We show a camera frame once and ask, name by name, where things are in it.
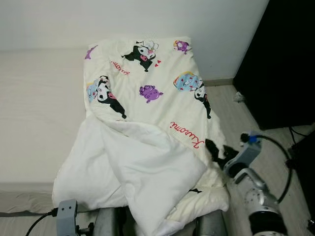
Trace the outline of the grey robot leg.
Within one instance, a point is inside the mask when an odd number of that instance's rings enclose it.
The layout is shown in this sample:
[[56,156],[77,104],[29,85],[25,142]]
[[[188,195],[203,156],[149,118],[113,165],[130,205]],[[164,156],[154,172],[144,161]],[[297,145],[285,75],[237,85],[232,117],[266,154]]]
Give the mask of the grey robot leg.
[[196,219],[194,236],[229,236],[223,211],[216,210]]
[[97,211],[92,236],[124,236],[126,207],[102,207]]

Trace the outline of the mattress with beige sheet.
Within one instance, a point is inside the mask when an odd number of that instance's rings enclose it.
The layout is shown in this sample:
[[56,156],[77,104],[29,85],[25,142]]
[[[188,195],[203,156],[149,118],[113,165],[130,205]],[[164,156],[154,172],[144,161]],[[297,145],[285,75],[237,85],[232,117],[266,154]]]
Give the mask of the mattress with beige sheet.
[[52,207],[56,175],[85,119],[85,49],[0,52],[0,215]]

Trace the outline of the grey robot right leg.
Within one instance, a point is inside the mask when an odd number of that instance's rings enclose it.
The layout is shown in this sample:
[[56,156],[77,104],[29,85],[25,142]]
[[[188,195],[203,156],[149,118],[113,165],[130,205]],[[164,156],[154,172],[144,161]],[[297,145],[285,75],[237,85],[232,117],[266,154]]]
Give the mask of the grey robot right leg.
[[223,211],[216,210],[196,219],[194,236],[229,236]]

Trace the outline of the crumpled white paper scrap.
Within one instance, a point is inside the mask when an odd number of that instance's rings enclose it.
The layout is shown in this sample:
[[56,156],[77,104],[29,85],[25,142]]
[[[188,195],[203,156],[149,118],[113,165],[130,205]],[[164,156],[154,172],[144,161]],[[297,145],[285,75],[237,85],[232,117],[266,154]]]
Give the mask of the crumpled white paper scrap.
[[234,97],[233,97],[233,101],[236,102],[236,103],[245,103],[246,102],[246,98],[243,94],[241,94],[240,92],[236,92],[234,94]]

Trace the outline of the wooden skirting board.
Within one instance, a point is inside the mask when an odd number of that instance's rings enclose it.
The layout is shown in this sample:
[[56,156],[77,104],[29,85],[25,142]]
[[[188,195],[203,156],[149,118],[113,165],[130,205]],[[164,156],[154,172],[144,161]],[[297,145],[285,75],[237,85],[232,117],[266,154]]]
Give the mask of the wooden skirting board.
[[218,86],[230,86],[233,85],[234,77],[219,77],[213,79],[203,79],[203,83],[206,86],[218,87]]

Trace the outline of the black device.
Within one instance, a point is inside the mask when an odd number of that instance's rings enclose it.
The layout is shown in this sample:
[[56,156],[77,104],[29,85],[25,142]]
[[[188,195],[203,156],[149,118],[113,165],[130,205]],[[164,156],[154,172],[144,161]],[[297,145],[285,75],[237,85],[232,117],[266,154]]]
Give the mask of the black device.
[[306,135],[291,146],[296,173],[301,183],[304,198],[310,210],[315,209],[315,132]]

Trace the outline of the grey robot left leg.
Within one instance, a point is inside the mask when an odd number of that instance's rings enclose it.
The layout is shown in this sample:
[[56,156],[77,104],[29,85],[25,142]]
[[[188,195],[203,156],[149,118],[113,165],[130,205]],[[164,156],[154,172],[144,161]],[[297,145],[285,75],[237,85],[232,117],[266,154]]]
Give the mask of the grey robot left leg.
[[124,236],[126,207],[102,207],[97,211],[92,236]]

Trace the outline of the black wardrobe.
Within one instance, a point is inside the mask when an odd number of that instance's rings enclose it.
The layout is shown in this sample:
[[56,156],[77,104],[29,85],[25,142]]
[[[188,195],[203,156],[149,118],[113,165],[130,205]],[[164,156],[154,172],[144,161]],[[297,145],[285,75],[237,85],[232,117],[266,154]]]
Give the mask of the black wardrobe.
[[315,121],[308,0],[269,0],[233,85],[261,130]]

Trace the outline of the cream cartoon print blanket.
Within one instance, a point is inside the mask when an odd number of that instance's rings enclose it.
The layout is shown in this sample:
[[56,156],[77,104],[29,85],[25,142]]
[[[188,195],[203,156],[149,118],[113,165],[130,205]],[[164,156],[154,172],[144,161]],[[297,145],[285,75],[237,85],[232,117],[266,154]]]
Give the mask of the cream cartoon print blanket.
[[226,212],[229,191],[207,145],[225,136],[189,37],[106,39],[84,63],[86,118],[52,200],[128,207],[140,236],[171,236]]

